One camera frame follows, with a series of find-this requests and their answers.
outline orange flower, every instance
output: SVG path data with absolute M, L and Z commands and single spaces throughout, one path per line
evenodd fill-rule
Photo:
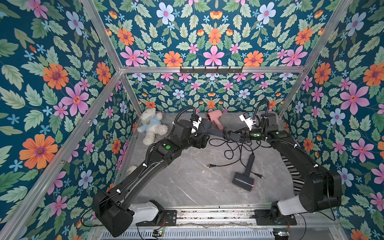
M 216 45 L 220 42 L 221 33 L 219 33 L 217 28 L 212 29 L 211 33 L 208 34 L 209 42 L 212 43 L 212 45 Z
M 199 31 L 197 31 L 197 35 L 203 36 L 204 35 L 204 30 L 200 29 Z
M 352 229 L 351 238 L 353 240 L 368 240 L 368 237 L 363 235 L 359 229 Z
M 145 103 L 145 105 L 147 106 L 147 108 L 155 108 L 156 107 L 156 104 L 153 103 L 152 101 L 147 101 Z
M 384 81 L 384 63 L 379 63 L 379 65 L 372 64 L 369 69 L 364 73 L 363 81 L 367 83 L 368 86 L 378 86 L 381 81 Z
M 208 108 L 210 108 L 210 109 L 212 109 L 212 108 L 214 108 L 215 107 L 215 102 L 214 101 L 209 101 L 208 103 L 207 103 L 207 107 Z
M 309 139 L 309 138 L 306 138 L 305 140 L 304 140 L 304 148 L 305 148 L 305 150 L 307 150 L 308 152 L 309 151 L 311 151 L 312 149 L 313 149 L 313 142 L 312 142 L 312 140 L 311 139 Z
M 316 78 L 315 82 L 322 85 L 324 82 L 328 81 L 329 74 L 331 74 L 331 69 L 329 68 L 331 65 L 329 63 L 322 63 L 317 67 L 316 73 L 314 77 Z
M 118 37 L 120 38 L 120 42 L 124 43 L 127 46 L 133 45 L 133 42 L 135 41 L 132 36 L 132 33 L 130 31 L 127 31 L 126 28 L 118 30 Z
M 113 141 L 113 144 L 112 144 L 112 152 L 113 152 L 113 154 L 119 153 L 120 147 L 121 147 L 120 139 L 116 138 Z
M 276 107 L 276 105 L 277 105 L 276 101 L 270 101 L 269 102 L 269 109 L 272 109 L 272 108 Z
M 319 17 L 321 17 L 323 15 L 323 10 L 319 10 L 317 11 L 315 14 L 314 14 L 314 18 L 318 19 Z
M 260 63 L 264 61 L 264 58 L 262 58 L 264 55 L 262 53 L 259 53 L 259 51 L 254 51 L 252 53 L 248 53 L 247 57 L 244 58 L 244 66 L 246 67 L 258 67 L 260 66 Z
M 53 144 L 55 140 L 48 136 L 45 138 L 44 134 L 36 134 L 35 140 L 28 138 L 23 147 L 26 149 L 20 151 L 20 160 L 27 160 L 24 163 L 29 169 L 32 169 L 37 164 L 37 169 L 42 169 L 47 166 L 47 162 L 51 162 L 57 152 L 57 144 Z
M 103 82 L 106 85 L 111 78 L 111 73 L 109 72 L 109 67 L 105 63 L 98 63 L 96 68 L 96 73 L 99 75 L 100 82 Z
M 302 31 L 300 31 L 295 40 L 297 45 L 303 45 L 304 43 L 308 42 L 310 40 L 310 37 L 312 37 L 312 28 L 304 28 Z
M 167 64 L 167 67 L 181 67 L 183 63 L 183 59 L 180 58 L 180 53 L 175 53 L 174 51 L 170 51 L 164 55 L 164 63 Z
M 231 29 L 227 29 L 227 31 L 225 32 L 225 34 L 227 35 L 227 36 L 232 36 L 233 35 L 233 30 L 231 30 Z
M 65 87 L 69 78 L 67 70 L 63 70 L 63 66 L 60 64 L 50 63 L 49 68 L 43 69 L 43 79 L 48 82 L 48 86 L 60 90 L 62 87 Z

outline pink flower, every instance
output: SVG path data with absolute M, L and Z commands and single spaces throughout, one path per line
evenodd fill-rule
M 140 57 L 140 51 L 139 50 L 135 50 L 133 53 L 132 53 L 132 49 L 128 46 L 125 46 L 125 51 L 127 53 L 120 53 L 120 55 L 124 58 L 127 58 L 127 60 L 125 61 L 125 64 L 127 66 L 130 66 L 133 65 L 135 67 L 139 67 L 139 63 L 140 64 L 144 64 L 145 61 L 142 59 L 142 58 L 139 58 Z
M 228 81 L 227 83 L 224 84 L 224 89 L 226 89 L 227 91 L 230 90 L 231 88 L 233 88 L 233 83 L 230 83 Z
M 191 43 L 191 46 L 189 46 L 188 49 L 189 49 L 189 53 L 195 53 L 195 54 L 196 54 L 196 51 L 199 50 L 197 48 L 197 44 L 193 45 L 193 43 Z
M 260 87 L 263 89 L 263 88 L 267 88 L 268 85 L 269 83 L 267 81 L 264 81 L 264 82 L 261 82 Z
M 37 18 L 40 18 L 41 15 L 43 18 L 48 19 L 47 15 L 45 14 L 45 12 L 48 11 L 48 8 L 44 5 L 41 5 L 40 0 L 29 0 L 29 2 L 26 2 L 25 5 L 33 10 L 33 13 Z
M 76 115 L 77 109 L 79 109 L 81 114 L 84 114 L 88 110 L 88 104 L 86 104 L 84 101 L 88 99 L 89 94 L 81 93 L 81 87 L 78 84 L 74 86 L 74 92 L 69 87 L 66 87 L 65 91 L 70 96 L 70 98 L 63 97 L 61 102 L 67 106 L 72 105 L 70 109 L 71 116 Z
M 195 81 L 195 83 L 191 83 L 191 89 L 196 91 L 197 89 L 200 89 L 200 85 L 201 84 L 198 84 L 197 81 Z
M 209 52 L 205 52 L 203 53 L 204 57 L 208 58 L 204 65 L 209 65 L 212 63 L 212 66 L 215 66 L 215 63 L 216 65 L 221 65 L 221 60 L 219 58 L 222 58 L 224 56 L 224 53 L 223 52 L 217 52 L 217 46 L 216 45 L 213 45 L 211 47 L 211 53 Z
M 253 73 L 252 79 L 255 79 L 256 82 L 259 81 L 260 78 L 264 78 L 264 73 Z
M 63 199 L 61 199 L 61 196 L 58 196 L 56 198 L 56 202 L 51 203 L 50 205 L 50 207 L 52 208 L 52 211 L 50 214 L 51 217 L 55 214 L 60 216 L 61 210 L 67 208 L 67 204 L 65 203 L 65 201 L 67 201 L 67 197 L 63 197 Z
M 248 73 L 236 73 L 234 76 L 233 76 L 233 79 L 237 79 L 237 82 L 240 82 L 241 80 L 245 80 L 245 76 L 247 76 Z
M 341 87 L 341 90 L 344 91 L 344 88 L 346 90 L 349 89 L 349 86 L 352 84 L 352 82 L 349 81 L 349 78 L 341 79 L 341 83 L 339 84 L 339 87 Z
M 79 146 L 80 146 L 80 144 L 77 144 L 76 148 L 73 150 L 72 154 L 67 159 L 67 162 L 71 162 L 72 161 L 72 156 L 73 157 L 78 157 L 79 156 L 79 153 L 75 151 L 75 150 L 79 149 Z
M 63 181 L 61 181 L 60 179 L 62 179 L 66 174 L 66 171 L 62 171 L 59 173 L 59 175 L 57 175 L 56 177 L 56 180 L 52 183 L 52 185 L 49 187 L 48 189 L 48 195 L 51 195 L 53 193 L 53 190 L 55 189 L 55 185 L 56 187 L 58 188 L 61 188 L 63 186 Z
M 55 116 L 60 115 L 60 118 L 63 119 L 64 115 L 68 115 L 68 112 L 66 111 L 68 109 L 67 106 L 63 106 L 61 102 L 59 102 L 58 106 L 53 106 L 53 108 L 56 110 Z
M 287 56 L 288 50 L 284 50 L 284 48 L 281 50 L 281 52 L 277 53 L 277 58 L 283 59 L 284 57 Z
M 179 81 L 183 81 L 184 82 L 188 82 L 188 79 L 192 79 L 192 76 L 190 76 L 189 73 L 178 73 L 177 75 L 179 75 Z
M 92 144 L 92 141 L 85 142 L 85 147 L 83 148 L 83 151 L 87 152 L 87 155 L 89 155 L 89 152 L 93 152 L 93 147 L 95 144 Z
M 240 50 L 240 47 L 239 47 L 239 44 L 238 43 L 236 43 L 236 44 L 232 44 L 231 45 L 231 48 L 229 49 L 229 51 L 232 51 L 232 54 L 234 54 L 234 53 L 238 53 L 239 52 L 239 50 Z
M 140 57 L 144 57 L 144 60 L 151 59 L 150 54 L 146 49 L 144 49 L 144 51 L 140 50 Z
M 315 118 L 319 115 L 318 107 L 315 106 L 311 111 L 312 111 L 312 116 L 314 116 Z
M 157 81 L 156 88 L 159 88 L 161 90 L 161 89 L 163 89 L 163 87 L 164 87 L 163 82 Z
M 375 177 L 375 180 L 374 180 L 376 184 L 382 184 L 382 182 L 384 182 L 384 164 L 380 163 L 379 169 L 380 170 L 371 169 L 371 172 L 376 176 L 378 176 L 378 177 Z
M 313 96 L 312 101 L 320 102 L 320 98 L 322 96 L 324 96 L 324 93 L 321 92 L 322 90 L 323 90 L 323 87 L 320 87 L 320 88 L 315 87 L 314 88 L 314 92 L 311 93 L 311 95 Z
M 371 152 L 368 152 L 368 151 L 373 149 L 373 147 L 374 147 L 373 144 L 365 145 L 364 139 L 360 138 L 359 145 L 355 142 L 351 143 L 351 145 L 354 149 L 357 149 L 357 150 L 354 150 L 352 152 L 352 155 L 353 156 L 359 156 L 360 155 L 359 159 L 361 162 L 365 162 L 365 157 L 367 157 L 369 159 L 375 158 Z
M 308 77 L 308 76 L 306 76 L 305 77 L 305 80 L 304 80 L 304 82 L 303 82 L 303 90 L 305 90 L 305 91 L 309 91 L 309 89 L 313 86 L 313 84 L 311 83 L 311 81 L 312 81 L 312 77 L 310 78 L 310 77 Z
M 349 86 L 349 93 L 343 92 L 340 93 L 340 97 L 343 100 L 347 100 L 341 104 L 341 109 L 347 109 L 349 106 L 351 108 L 349 109 L 353 115 L 355 115 L 358 112 L 358 104 L 361 107 L 366 107 L 369 105 L 369 101 L 366 98 L 360 98 L 364 96 L 368 92 L 369 87 L 364 86 L 359 89 L 359 91 L 356 92 L 357 86 L 354 83 L 351 83 Z
M 78 82 L 77 84 L 81 86 L 81 90 L 86 90 L 87 92 L 88 92 L 88 88 L 91 86 L 88 84 L 88 79 L 84 80 L 84 78 L 81 78 L 80 82 Z
M 289 49 L 287 53 L 288 57 L 284 58 L 281 62 L 288 63 L 287 66 L 292 66 L 293 64 L 296 66 L 300 65 L 301 60 L 299 58 L 303 58 L 308 54 L 307 52 L 301 52 L 302 50 L 302 45 L 299 46 L 295 52 L 292 49 Z
M 106 110 L 107 110 L 107 116 L 109 118 L 111 118 L 113 116 L 113 109 L 111 109 L 111 107 L 109 107 L 109 108 L 106 108 Z
M 373 205 L 377 205 L 377 209 L 381 212 L 384 207 L 384 201 L 383 201 L 383 196 L 381 195 L 380 192 L 377 193 L 377 196 L 373 193 L 371 193 L 371 197 L 373 198 L 371 200 L 371 203 Z
M 339 151 L 339 154 L 343 154 L 343 151 L 347 150 L 346 147 L 344 147 L 344 141 L 340 142 L 338 139 L 336 139 L 336 143 L 333 143 L 332 146 L 335 147 L 334 151 Z

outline small blue flower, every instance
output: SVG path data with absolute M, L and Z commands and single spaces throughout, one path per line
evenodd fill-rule
M 43 112 L 45 112 L 46 114 L 45 115 L 49 115 L 49 114 L 52 114 L 52 108 L 49 108 L 48 106 L 46 107 L 46 109 L 43 109 Z
M 19 168 L 23 168 L 23 166 L 22 166 L 22 163 L 23 163 L 23 161 L 17 161 L 16 159 L 13 161 L 15 164 L 12 164 L 11 166 L 9 166 L 9 168 L 13 168 L 13 171 L 14 172 L 17 172 L 17 169 L 19 169 Z
M 24 55 L 24 57 L 26 57 L 26 58 L 28 58 L 30 61 L 32 60 L 32 59 L 35 59 L 35 57 L 33 56 L 34 55 L 34 53 L 29 53 L 27 50 L 25 50 L 25 55 Z
M 12 114 L 12 117 L 7 117 L 7 120 L 10 120 L 12 121 L 11 124 L 14 125 L 15 122 L 16 123 L 19 123 L 18 119 L 20 119 L 20 117 L 16 117 L 16 115 Z
M 41 125 L 40 127 L 42 128 L 42 130 L 40 130 L 40 133 L 43 133 L 44 135 L 46 135 L 47 132 L 51 131 L 51 130 L 48 129 L 49 125 L 47 125 L 47 126 Z

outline flower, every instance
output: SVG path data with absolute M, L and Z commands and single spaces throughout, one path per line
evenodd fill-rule
M 49 68 L 43 69 L 43 79 L 48 82 L 48 86 L 60 90 L 69 82 L 67 70 L 63 70 L 60 64 L 50 63 Z
M 171 14 L 173 12 L 173 7 L 171 5 L 166 7 L 165 3 L 161 2 L 159 3 L 159 8 L 160 10 L 156 11 L 156 15 L 157 17 L 162 18 L 163 24 L 168 25 L 168 21 L 172 22 L 175 20 L 175 16 Z
M 37 169 L 42 169 L 47 166 L 46 162 L 51 162 L 55 156 L 52 153 L 57 152 L 57 144 L 53 144 L 55 140 L 48 136 L 45 138 L 44 134 L 36 134 L 35 140 L 28 138 L 23 147 L 27 148 L 20 151 L 20 160 L 27 160 L 24 166 L 32 169 L 37 164 Z
M 81 179 L 79 180 L 79 187 L 83 186 L 83 189 L 88 188 L 88 184 L 93 182 L 92 170 L 89 169 L 87 172 L 83 171 L 80 174 Z
M 238 53 L 240 50 L 240 47 L 239 47 L 239 44 L 236 43 L 236 44 L 232 44 L 231 45 L 231 48 L 229 49 L 229 51 L 232 51 L 232 54 L 234 53 Z
M 147 101 L 145 103 L 145 105 L 147 106 L 147 108 L 155 108 L 156 107 L 156 104 L 153 103 L 152 101 Z
M 364 26 L 364 18 L 367 15 L 366 12 L 363 12 L 362 14 L 356 13 L 352 16 L 352 22 L 348 23 L 345 27 L 345 30 L 349 30 L 348 36 L 352 36 L 355 33 L 355 30 L 360 30 Z
M 113 144 L 112 144 L 112 152 L 113 152 L 113 154 L 118 154 L 119 151 L 120 151 L 120 147 L 121 147 L 120 139 L 116 138 L 113 141 Z
M 33 13 L 37 18 L 42 16 L 43 18 L 48 19 L 47 15 L 45 14 L 45 12 L 48 11 L 48 8 L 42 5 L 40 0 L 29 0 L 25 3 L 25 5 L 33 10 Z
M 368 157 L 369 159 L 374 159 L 375 157 L 370 150 L 373 149 L 374 145 L 373 144 L 367 144 L 365 145 L 365 141 L 363 138 L 360 138 L 359 140 L 359 145 L 355 142 L 351 143 L 352 147 L 356 150 L 352 152 L 353 156 L 359 156 L 359 159 L 361 162 L 365 162 L 366 158 Z
M 76 12 L 72 12 L 71 14 L 69 11 L 66 11 L 65 15 L 67 15 L 67 18 L 69 19 L 68 26 L 70 29 L 76 29 L 76 32 L 79 36 L 83 35 L 81 31 L 84 29 L 84 24 L 79 21 L 79 15 L 77 15 Z
M 217 28 L 214 28 L 211 30 L 211 32 L 208 34 L 209 42 L 212 43 L 212 45 L 216 45 L 220 42 L 221 33 Z
M 310 40 L 310 37 L 312 37 L 312 28 L 304 28 L 302 31 L 300 31 L 295 40 L 296 45 L 303 45 L 304 43 L 308 42 Z
M 176 89 L 175 92 L 173 93 L 173 96 L 176 96 L 177 99 L 183 98 L 184 91 Z
M 276 10 L 273 9 L 274 6 L 275 4 L 273 2 L 268 3 L 268 6 L 263 4 L 260 7 L 260 14 L 257 15 L 257 21 L 263 21 L 263 24 L 267 24 L 269 22 L 269 18 L 273 18 L 276 15 Z
M 299 46 L 296 51 L 294 52 L 292 49 L 289 49 L 287 52 L 288 57 L 284 58 L 281 62 L 282 63 L 288 63 L 287 66 L 292 66 L 295 64 L 296 66 L 301 64 L 300 58 L 305 57 L 308 53 L 307 52 L 301 52 L 303 50 L 303 46 Z
M 322 63 L 317 67 L 316 73 L 314 74 L 315 82 L 322 85 L 324 82 L 328 81 L 329 74 L 331 74 L 331 69 L 329 68 L 331 65 L 329 63 Z
M 264 61 L 262 58 L 264 55 L 259 53 L 259 51 L 254 51 L 253 53 L 248 53 L 247 57 L 244 58 L 244 66 L 246 67 L 258 67 L 260 63 Z
M 332 111 L 329 116 L 332 118 L 331 119 L 331 124 L 337 123 L 337 125 L 343 124 L 342 119 L 345 118 L 345 113 L 341 113 L 340 108 L 336 108 L 335 111 Z
M 296 106 L 295 106 L 296 113 L 302 113 L 303 107 L 304 107 L 304 104 L 302 102 L 298 101 Z
M 58 196 L 56 198 L 56 202 L 50 204 L 50 207 L 52 209 L 50 214 L 51 217 L 55 214 L 60 216 L 61 210 L 67 208 L 67 204 L 65 203 L 65 201 L 67 201 L 67 197 L 63 197 L 63 199 L 61 199 L 61 196 Z
M 81 93 L 81 87 L 77 84 L 74 86 L 74 92 L 69 87 L 66 87 L 65 91 L 70 97 L 63 97 L 61 102 L 67 106 L 72 105 L 70 108 L 71 116 L 76 115 L 78 109 L 81 114 L 85 114 L 88 110 L 88 104 L 84 101 L 88 99 L 89 94 Z
M 56 187 L 59 187 L 59 188 L 63 186 L 63 181 L 60 179 L 62 179 L 65 176 L 65 174 L 66 174 L 66 171 L 62 171 L 59 173 L 59 175 L 57 175 L 56 180 L 52 183 L 52 185 L 48 189 L 48 192 L 47 192 L 48 195 L 51 195 L 53 193 L 55 189 L 55 185 Z
M 139 67 L 140 66 L 139 63 L 140 64 L 144 64 L 145 63 L 145 61 L 142 58 L 139 58 L 139 56 L 140 56 L 140 51 L 139 50 L 135 50 L 132 53 L 132 49 L 130 47 L 128 47 L 128 46 L 125 46 L 125 51 L 127 53 L 120 53 L 120 55 L 127 59 L 125 61 L 125 64 L 127 66 L 130 66 L 130 65 L 133 64 L 133 66 Z
M 248 89 L 244 89 L 244 90 L 240 90 L 238 97 L 239 97 L 239 98 L 242 98 L 242 99 L 245 99 L 245 98 L 247 98 L 247 96 L 249 96 L 250 94 L 251 94 L 251 93 L 249 92 Z
M 367 83 L 368 86 L 378 86 L 381 81 L 384 81 L 384 63 L 379 63 L 379 65 L 372 64 L 369 69 L 364 73 L 363 81 Z
M 352 186 L 352 182 L 351 180 L 354 179 L 352 173 L 348 173 L 348 169 L 346 169 L 345 167 L 343 167 L 340 170 L 337 170 L 337 172 L 340 174 L 341 176 L 341 184 L 343 185 L 345 183 L 345 185 L 347 185 L 347 187 L 351 187 Z
M 219 58 L 222 58 L 224 56 L 223 52 L 217 52 L 217 46 L 212 46 L 209 52 L 204 52 L 203 55 L 207 60 L 205 61 L 204 65 L 210 65 L 212 63 L 212 66 L 221 65 L 221 60 Z
M 164 63 L 167 67 L 181 67 L 183 63 L 183 59 L 180 58 L 180 53 L 175 53 L 174 51 L 170 51 L 164 55 Z
M 320 87 L 320 88 L 315 87 L 314 88 L 314 92 L 311 93 L 311 96 L 313 96 L 312 101 L 320 102 L 320 98 L 324 96 L 324 93 L 321 92 L 322 90 L 323 90 L 323 87 Z
M 349 86 L 349 93 L 343 92 L 340 94 L 340 98 L 343 100 L 346 100 L 341 104 L 341 109 L 347 109 L 349 106 L 351 108 L 349 109 L 353 115 L 355 115 L 358 112 L 358 105 L 361 107 L 366 107 L 369 105 L 369 101 L 366 98 L 361 98 L 363 95 L 365 95 L 368 92 L 368 86 L 361 87 L 359 91 L 356 92 L 357 86 L 356 84 L 352 83 Z

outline aluminum frame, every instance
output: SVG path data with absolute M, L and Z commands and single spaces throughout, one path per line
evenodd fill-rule
M 301 85 L 303 84 L 305 78 L 308 76 L 308 73 L 310 72 L 312 66 L 316 63 L 317 58 L 319 57 L 321 51 L 327 44 L 329 38 L 331 37 L 332 33 L 336 29 L 337 25 L 339 25 L 341 18 L 343 17 L 344 13 L 347 11 L 349 5 L 353 2 L 353 0 L 340 0 L 335 11 L 331 15 L 331 17 L 328 20 L 328 23 L 326 24 L 324 28 L 324 32 L 320 36 L 319 40 L 317 41 L 315 47 L 311 51 L 307 61 L 304 64 L 304 72 L 300 74 L 300 76 L 296 79 L 295 83 L 293 84 L 291 90 L 289 91 L 287 97 L 284 100 L 283 105 L 281 106 L 279 110 L 279 116 L 283 117 L 285 111 L 287 110 L 288 106 L 291 104 L 293 98 L 295 97 L 297 91 L 300 89 Z

